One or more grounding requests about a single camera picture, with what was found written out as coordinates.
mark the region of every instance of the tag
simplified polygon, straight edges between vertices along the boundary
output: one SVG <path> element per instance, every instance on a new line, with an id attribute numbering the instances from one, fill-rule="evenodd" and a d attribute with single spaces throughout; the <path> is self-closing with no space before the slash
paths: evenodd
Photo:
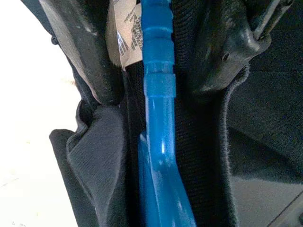
<path id="1" fill-rule="evenodd" d="M 142 60 L 143 35 L 141 29 L 141 3 L 136 0 L 112 0 L 114 4 L 118 47 L 121 66 Z"/>

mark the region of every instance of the white floor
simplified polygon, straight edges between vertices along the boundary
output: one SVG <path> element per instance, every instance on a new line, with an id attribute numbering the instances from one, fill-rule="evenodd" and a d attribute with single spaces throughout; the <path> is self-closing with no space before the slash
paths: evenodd
<path id="1" fill-rule="evenodd" d="M 71 68 L 20 0 L 0 7 L 0 24 L 0 227 L 76 227 L 48 139 L 76 129 Z"/>

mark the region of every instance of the beige label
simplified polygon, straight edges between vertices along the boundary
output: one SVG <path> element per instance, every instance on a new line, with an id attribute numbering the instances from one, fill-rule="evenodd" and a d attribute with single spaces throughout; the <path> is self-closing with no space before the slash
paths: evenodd
<path id="1" fill-rule="evenodd" d="M 122 68 L 142 60 L 143 36 L 141 4 L 136 0 L 112 0 L 114 3 L 118 46 Z"/>

